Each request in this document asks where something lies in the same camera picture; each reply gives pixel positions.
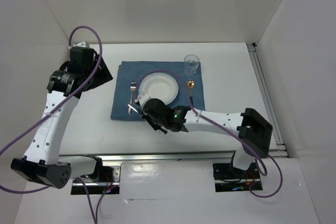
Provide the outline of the blue cloth napkin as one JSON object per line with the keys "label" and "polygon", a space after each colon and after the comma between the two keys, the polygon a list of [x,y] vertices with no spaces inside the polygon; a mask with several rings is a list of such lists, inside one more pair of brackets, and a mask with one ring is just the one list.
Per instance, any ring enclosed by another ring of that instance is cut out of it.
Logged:
{"label": "blue cloth napkin", "polygon": [[182,61],[123,61],[118,68],[117,81],[113,98],[111,119],[117,121],[141,121],[139,115],[128,113],[128,103],[131,95],[131,82],[140,86],[142,79],[152,72],[165,72],[171,75],[178,83],[179,93],[169,107],[178,105],[189,106],[187,81],[194,81],[192,91],[193,106],[205,110],[204,89],[202,80],[202,66],[199,65],[194,75],[185,73],[184,62]]}

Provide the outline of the silver fork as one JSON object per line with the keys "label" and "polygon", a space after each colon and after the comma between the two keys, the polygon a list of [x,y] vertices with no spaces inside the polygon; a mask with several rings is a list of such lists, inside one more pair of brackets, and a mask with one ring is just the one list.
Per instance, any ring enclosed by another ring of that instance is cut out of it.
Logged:
{"label": "silver fork", "polygon": [[130,95],[129,103],[133,103],[133,97],[134,97],[134,92],[136,91],[136,88],[137,88],[136,82],[132,81],[131,86],[130,86],[131,95]]}

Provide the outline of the white plate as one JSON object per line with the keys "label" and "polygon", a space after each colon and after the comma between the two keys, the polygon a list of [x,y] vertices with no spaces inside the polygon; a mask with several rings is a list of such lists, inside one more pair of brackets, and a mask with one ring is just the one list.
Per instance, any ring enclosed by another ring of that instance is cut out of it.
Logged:
{"label": "white plate", "polygon": [[175,78],[163,72],[152,73],[144,77],[139,86],[139,94],[148,94],[164,104],[172,103],[178,95],[179,85]]}

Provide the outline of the gold spoon dark handle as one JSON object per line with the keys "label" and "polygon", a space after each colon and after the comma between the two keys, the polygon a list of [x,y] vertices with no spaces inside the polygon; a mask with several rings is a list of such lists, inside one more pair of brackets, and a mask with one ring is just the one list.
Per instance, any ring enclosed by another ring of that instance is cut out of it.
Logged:
{"label": "gold spoon dark handle", "polygon": [[193,80],[189,80],[187,82],[187,87],[188,87],[188,89],[190,91],[190,103],[191,103],[191,105],[193,105],[193,94],[192,94],[192,91],[193,91],[194,86],[195,86],[195,82]]}

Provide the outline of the clear drinking glass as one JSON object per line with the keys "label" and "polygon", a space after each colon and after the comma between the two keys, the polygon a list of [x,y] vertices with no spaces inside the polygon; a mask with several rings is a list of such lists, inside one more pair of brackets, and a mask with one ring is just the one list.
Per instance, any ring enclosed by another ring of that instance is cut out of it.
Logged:
{"label": "clear drinking glass", "polygon": [[199,57],[196,55],[187,55],[184,58],[184,72],[187,75],[194,75],[199,67]]}

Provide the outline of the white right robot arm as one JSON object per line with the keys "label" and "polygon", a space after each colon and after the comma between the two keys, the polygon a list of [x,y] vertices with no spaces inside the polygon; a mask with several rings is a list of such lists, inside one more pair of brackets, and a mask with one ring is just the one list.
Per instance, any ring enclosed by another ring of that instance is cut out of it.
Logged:
{"label": "white right robot arm", "polygon": [[241,143],[229,165],[235,178],[242,177],[256,160],[267,158],[272,137],[272,125],[255,109],[241,113],[217,113],[190,106],[171,108],[163,101],[140,94],[128,104],[130,110],[147,121],[152,129],[171,132],[207,132],[231,136]]}

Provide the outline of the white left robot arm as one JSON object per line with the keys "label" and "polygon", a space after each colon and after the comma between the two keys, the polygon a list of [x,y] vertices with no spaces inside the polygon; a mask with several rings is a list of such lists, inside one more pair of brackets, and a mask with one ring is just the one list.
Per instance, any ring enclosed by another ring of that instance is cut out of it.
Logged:
{"label": "white left robot arm", "polygon": [[61,189],[70,179],[86,177],[93,182],[103,177],[102,159],[93,155],[59,157],[70,116],[81,94],[113,79],[99,54],[81,42],[70,48],[70,59],[49,78],[44,115],[22,158],[11,169],[29,182]]}

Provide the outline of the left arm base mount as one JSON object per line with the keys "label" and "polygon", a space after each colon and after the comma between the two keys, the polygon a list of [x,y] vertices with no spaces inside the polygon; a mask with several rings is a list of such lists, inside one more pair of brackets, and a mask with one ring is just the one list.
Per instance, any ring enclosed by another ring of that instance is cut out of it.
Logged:
{"label": "left arm base mount", "polygon": [[104,164],[97,180],[92,180],[88,176],[80,178],[86,184],[90,195],[117,195],[120,193],[121,164]]}

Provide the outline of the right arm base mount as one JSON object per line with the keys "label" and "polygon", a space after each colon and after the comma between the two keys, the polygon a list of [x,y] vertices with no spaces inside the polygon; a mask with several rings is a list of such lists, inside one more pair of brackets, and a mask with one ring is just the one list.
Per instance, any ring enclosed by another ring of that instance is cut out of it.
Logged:
{"label": "right arm base mount", "polygon": [[247,171],[233,173],[229,163],[213,164],[213,177],[215,181],[215,191],[234,192],[234,191],[249,191],[262,190],[260,173],[255,163],[252,163]]}

